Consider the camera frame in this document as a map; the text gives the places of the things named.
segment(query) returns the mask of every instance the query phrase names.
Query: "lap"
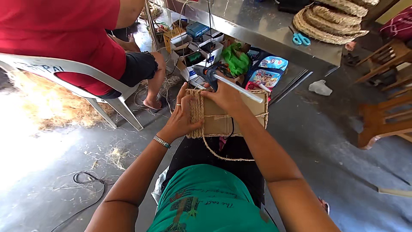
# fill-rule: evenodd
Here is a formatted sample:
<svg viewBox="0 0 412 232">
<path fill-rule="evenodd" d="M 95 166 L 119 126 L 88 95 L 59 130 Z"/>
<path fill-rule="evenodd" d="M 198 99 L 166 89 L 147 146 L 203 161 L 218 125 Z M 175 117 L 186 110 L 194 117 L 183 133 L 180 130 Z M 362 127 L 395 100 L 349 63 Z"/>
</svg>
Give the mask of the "lap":
<svg viewBox="0 0 412 232">
<path fill-rule="evenodd" d="M 150 80 L 155 76 L 159 65 L 155 57 L 148 52 L 126 52 L 126 68 L 119 79 L 123 84 L 134 87 L 143 80 Z M 99 96 L 102 99 L 114 99 L 122 94 L 112 89 L 109 93 Z"/>
<path fill-rule="evenodd" d="M 218 152 L 219 137 L 208 137 L 206 141 L 209 147 L 222 157 L 253 159 L 243 137 L 230 137 L 221 152 Z M 256 163 L 254 161 L 222 160 L 207 149 L 202 138 L 188 139 L 185 137 L 183 139 L 172 158 L 162 189 L 178 170 L 197 164 L 209 164 L 231 172 L 246 185 L 257 207 L 265 202 L 265 181 Z"/>
</svg>

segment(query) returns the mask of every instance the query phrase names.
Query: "concrete floor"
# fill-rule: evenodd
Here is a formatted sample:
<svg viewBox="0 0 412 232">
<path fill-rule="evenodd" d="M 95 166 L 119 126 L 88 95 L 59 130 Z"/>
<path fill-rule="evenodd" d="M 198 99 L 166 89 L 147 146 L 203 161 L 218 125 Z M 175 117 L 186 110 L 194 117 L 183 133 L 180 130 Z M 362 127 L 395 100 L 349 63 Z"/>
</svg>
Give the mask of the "concrete floor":
<svg viewBox="0 0 412 232">
<path fill-rule="evenodd" d="M 289 65 L 276 91 L 301 71 Z M 356 148 L 362 122 L 356 115 L 359 103 L 377 103 L 384 94 L 365 85 L 353 85 L 359 70 L 342 66 L 326 78 L 313 74 L 280 102 L 269 107 L 267 130 L 284 147 L 303 172 L 316 195 L 331 207 L 330 216 L 342 231 L 412 231 L 412 199 L 377 193 L 374 185 L 412 190 L 412 144 L 400 137 L 377 141 L 372 149 Z M 329 97 L 307 90 L 310 83 L 325 79 L 333 89 Z M 0 231 L 49 232 L 63 220 L 92 204 L 102 194 L 102 184 L 79 187 L 73 172 L 91 170 L 113 183 L 122 171 L 103 159 L 115 144 L 139 155 L 170 116 L 135 111 L 144 130 L 136 133 L 130 124 L 120 128 L 103 124 L 92 128 L 69 126 L 37 131 L 21 109 L 18 97 L 0 92 L 2 152 L 0 153 Z M 167 152 L 156 174 L 170 160 L 181 139 Z M 123 164 L 129 166 L 133 157 Z M 146 231 L 155 215 L 150 192 L 155 176 L 140 206 L 136 231 Z M 266 194 L 271 214 L 275 208 Z M 57 231 L 83 231 L 97 205 L 87 209 Z"/>
</svg>

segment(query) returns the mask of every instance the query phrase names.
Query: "green t-shirt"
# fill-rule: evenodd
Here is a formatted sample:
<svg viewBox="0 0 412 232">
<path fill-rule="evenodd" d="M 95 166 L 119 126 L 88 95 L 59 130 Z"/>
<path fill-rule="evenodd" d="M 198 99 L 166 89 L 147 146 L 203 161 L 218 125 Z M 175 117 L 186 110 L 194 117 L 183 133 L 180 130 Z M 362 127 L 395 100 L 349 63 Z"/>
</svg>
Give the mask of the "green t-shirt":
<svg viewBox="0 0 412 232">
<path fill-rule="evenodd" d="M 207 164 L 176 172 L 158 209 L 148 232 L 278 232 L 238 177 Z"/>
</svg>

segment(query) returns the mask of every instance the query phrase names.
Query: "green plastic bag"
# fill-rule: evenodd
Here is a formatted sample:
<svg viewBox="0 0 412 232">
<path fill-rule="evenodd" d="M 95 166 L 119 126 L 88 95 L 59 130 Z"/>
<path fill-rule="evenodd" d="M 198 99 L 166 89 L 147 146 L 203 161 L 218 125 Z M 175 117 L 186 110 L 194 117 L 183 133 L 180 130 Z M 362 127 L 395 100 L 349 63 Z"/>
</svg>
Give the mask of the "green plastic bag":
<svg viewBox="0 0 412 232">
<path fill-rule="evenodd" d="M 231 44 L 222 51 L 222 56 L 229 64 L 230 73 L 233 76 L 239 76 L 249 70 L 250 59 L 244 53 L 240 52 L 240 43 Z"/>
</svg>

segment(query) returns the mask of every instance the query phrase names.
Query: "red cloth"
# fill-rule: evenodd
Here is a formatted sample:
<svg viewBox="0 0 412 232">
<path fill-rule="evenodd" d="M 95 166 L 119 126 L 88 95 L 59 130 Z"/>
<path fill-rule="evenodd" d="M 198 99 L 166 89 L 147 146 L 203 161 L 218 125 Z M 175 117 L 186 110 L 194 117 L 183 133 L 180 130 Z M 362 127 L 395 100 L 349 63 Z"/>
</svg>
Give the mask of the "red cloth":
<svg viewBox="0 0 412 232">
<path fill-rule="evenodd" d="M 120 79 L 126 54 L 104 30 L 115 28 L 119 9 L 119 0 L 2 1 L 0 52 L 73 60 Z M 84 74 L 57 76 L 95 95 L 112 89 Z"/>
<path fill-rule="evenodd" d="M 389 20 L 380 32 L 388 37 L 395 37 L 404 42 L 412 39 L 412 6 L 399 12 Z"/>
</svg>

